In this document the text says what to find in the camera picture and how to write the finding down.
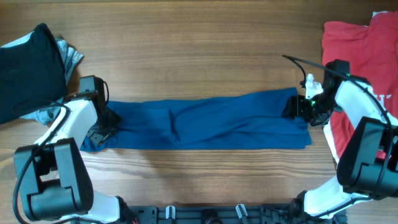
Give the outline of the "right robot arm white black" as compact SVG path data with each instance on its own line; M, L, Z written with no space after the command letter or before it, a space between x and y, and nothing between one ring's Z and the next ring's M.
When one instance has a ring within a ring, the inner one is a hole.
M297 223L323 222L357 203L397 197L397 119L367 79L350 73L348 62L334 60L321 69L323 83L306 74L300 83L305 94L290 97L282 115L324 126L333 113L344 112L354 133L334 178L291 201L287 218Z

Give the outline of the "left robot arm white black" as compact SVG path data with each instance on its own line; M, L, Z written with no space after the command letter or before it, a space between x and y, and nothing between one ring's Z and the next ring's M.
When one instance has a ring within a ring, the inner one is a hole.
M85 139L97 146L117 131L121 118L108 108L109 89L94 75L60 108L50 129L14 153L17 182L12 196L19 223L137 223L126 202L94 191L80 154Z

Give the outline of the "blue t-shirt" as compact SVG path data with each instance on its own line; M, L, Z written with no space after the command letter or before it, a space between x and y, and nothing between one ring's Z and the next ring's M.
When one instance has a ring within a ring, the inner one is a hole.
M202 100L142 103L111 101L121 117L101 145L85 139L81 150L103 149L303 149L312 143L302 118L282 116L295 88Z

